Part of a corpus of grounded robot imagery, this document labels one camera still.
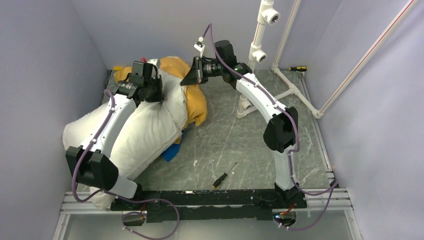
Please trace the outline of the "yellow blue pillowcase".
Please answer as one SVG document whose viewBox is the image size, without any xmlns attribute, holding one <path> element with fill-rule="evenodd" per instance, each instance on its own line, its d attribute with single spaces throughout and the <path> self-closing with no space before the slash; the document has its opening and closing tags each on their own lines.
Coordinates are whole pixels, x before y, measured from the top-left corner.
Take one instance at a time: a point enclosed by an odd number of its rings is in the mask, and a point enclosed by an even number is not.
<svg viewBox="0 0 424 240">
<path fill-rule="evenodd" d="M 200 126 L 206 120 L 207 100 L 199 86 L 180 85 L 189 69 L 177 56 L 160 59 L 164 100 L 139 103 L 114 143 L 114 164 L 148 165 L 159 156 L 170 161 L 180 150 L 188 125 Z"/>
</svg>

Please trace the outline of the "white pillow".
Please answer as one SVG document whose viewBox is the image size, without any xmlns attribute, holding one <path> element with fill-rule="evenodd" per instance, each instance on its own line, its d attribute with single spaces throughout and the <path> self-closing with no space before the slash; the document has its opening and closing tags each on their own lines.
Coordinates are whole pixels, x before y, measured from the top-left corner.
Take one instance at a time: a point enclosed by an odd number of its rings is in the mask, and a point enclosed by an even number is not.
<svg viewBox="0 0 424 240">
<path fill-rule="evenodd" d="M 135 180 L 163 151 L 182 134 L 188 120 L 186 87 L 180 77 L 162 69 L 162 102 L 141 102 L 120 131 L 111 151 L 111 162 L 119 174 Z M 68 123 L 62 134 L 64 149 L 78 147 L 83 140 L 95 133 L 106 117 L 107 103 L 98 106 L 78 120 Z M 110 208 L 114 197 L 99 192 L 91 199 L 98 209 Z"/>
</svg>

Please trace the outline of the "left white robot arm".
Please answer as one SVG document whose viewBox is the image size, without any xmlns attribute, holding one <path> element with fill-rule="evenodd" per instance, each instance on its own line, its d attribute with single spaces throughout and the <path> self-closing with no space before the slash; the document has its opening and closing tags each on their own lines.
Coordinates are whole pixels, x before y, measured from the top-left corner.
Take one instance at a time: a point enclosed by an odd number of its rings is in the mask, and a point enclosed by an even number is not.
<svg viewBox="0 0 424 240">
<path fill-rule="evenodd" d="M 70 146 L 66 150 L 72 194 L 77 202 L 87 202 L 95 194 L 105 192 L 123 199 L 131 210 L 143 205 L 142 186 L 123 177 L 110 157 L 123 126 L 139 104 L 164 100 L 159 67 L 157 58 L 134 61 L 124 80 L 104 90 L 109 102 L 98 128 L 79 146 Z"/>
</svg>

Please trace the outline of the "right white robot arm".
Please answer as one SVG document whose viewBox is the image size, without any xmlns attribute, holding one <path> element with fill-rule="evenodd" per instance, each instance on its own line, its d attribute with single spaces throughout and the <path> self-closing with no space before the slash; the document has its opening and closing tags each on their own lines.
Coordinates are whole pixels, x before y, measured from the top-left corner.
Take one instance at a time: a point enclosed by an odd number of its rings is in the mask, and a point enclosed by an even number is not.
<svg viewBox="0 0 424 240">
<path fill-rule="evenodd" d="M 182 86 L 205 84 L 211 77 L 222 77 L 235 90 L 246 96 L 261 113 L 267 123 L 263 133 L 266 146 L 272 151 L 276 169 L 275 200 L 282 207 L 289 207 L 300 187 L 294 176 L 292 154 L 299 151 L 298 111 L 279 102 L 257 80 L 253 71 L 237 61 L 233 45 L 228 40 L 214 43 L 215 58 L 195 56 Z"/>
</svg>

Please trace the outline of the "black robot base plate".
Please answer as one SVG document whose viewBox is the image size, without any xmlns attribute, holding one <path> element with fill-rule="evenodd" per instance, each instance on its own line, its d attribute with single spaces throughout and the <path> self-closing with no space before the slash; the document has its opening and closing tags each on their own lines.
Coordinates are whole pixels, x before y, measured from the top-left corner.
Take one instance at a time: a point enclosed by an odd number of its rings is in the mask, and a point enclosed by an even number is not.
<svg viewBox="0 0 424 240">
<path fill-rule="evenodd" d="M 116 199 L 111 211 L 146 211 L 148 223 L 175 220 L 256 219 L 270 221 L 279 210 L 305 209 L 307 200 L 296 188 L 224 190 L 143 190 L 132 202 Z"/>
</svg>

